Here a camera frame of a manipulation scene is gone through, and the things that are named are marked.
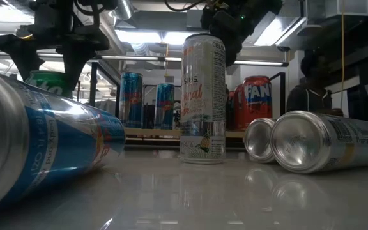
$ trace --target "person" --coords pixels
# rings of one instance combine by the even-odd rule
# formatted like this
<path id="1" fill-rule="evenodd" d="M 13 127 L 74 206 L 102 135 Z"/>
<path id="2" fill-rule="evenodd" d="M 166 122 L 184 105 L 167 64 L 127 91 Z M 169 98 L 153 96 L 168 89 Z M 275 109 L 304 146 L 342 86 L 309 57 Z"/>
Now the person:
<path id="1" fill-rule="evenodd" d="M 306 55 L 301 62 L 301 71 L 306 82 L 296 86 L 287 98 L 287 111 L 310 111 L 343 116 L 341 109 L 332 108 L 332 92 L 323 88 L 323 81 L 329 74 L 329 66 L 322 54 Z"/>

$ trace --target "white table surface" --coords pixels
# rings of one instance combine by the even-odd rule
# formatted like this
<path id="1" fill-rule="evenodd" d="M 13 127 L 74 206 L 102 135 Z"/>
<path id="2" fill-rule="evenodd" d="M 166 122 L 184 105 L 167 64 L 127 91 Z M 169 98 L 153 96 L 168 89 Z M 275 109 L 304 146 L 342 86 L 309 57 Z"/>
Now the white table surface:
<path id="1" fill-rule="evenodd" d="M 192 165 L 173 151 L 127 151 L 5 209 L 0 229 L 368 229 L 368 168 L 306 176 L 229 157 Z"/>

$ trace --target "green can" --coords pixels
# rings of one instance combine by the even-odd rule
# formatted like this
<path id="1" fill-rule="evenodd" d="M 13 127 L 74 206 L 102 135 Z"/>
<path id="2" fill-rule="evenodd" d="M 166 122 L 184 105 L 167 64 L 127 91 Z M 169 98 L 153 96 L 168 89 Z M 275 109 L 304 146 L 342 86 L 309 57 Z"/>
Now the green can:
<path id="1" fill-rule="evenodd" d="M 45 70 L 31 71 L 26 83 L 44 89 L 59 96 L 72 98 L 73 89 L 69 86 L 65 73 Z"/>

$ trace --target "blue can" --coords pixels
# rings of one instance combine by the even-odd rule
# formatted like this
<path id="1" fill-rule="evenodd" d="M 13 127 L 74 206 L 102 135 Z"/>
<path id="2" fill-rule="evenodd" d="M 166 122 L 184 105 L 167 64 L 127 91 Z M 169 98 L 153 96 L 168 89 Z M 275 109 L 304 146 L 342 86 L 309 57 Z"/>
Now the blue can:
<path id="1" fill-rule="evenodd" d="M 109 113 L 0 77 L 0 207 L 98 167 L 124 145 Z"/>
<path id="2" fill-rule="evenodd" d="M 174 119 L 174 85 L 159 84 L 157 86 L 154 128 L 173 129 Z"/>
<path id="3" fill-rule="evenodd" d="M 127 128 L 141 128 L 143 76 L 139 73 L 123 73 L 120 90 L 120 121 Z"/>

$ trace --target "wooden shelf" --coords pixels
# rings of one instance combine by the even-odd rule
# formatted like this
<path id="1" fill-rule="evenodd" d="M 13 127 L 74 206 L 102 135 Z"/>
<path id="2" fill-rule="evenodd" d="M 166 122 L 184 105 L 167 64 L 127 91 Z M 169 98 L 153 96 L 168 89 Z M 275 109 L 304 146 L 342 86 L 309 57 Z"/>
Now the wooden shelf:
<path id="1" fill-rule="evenodd" d="M 156 129 L 141 129 L 141 128 L 125 128 L 126 135 L 163 135 L 179 137 L 181 132 L 179 130 L 156 130 Z M 230 138 L 244 138 L 245 132 L 227 131 L 226 137 Z"/>

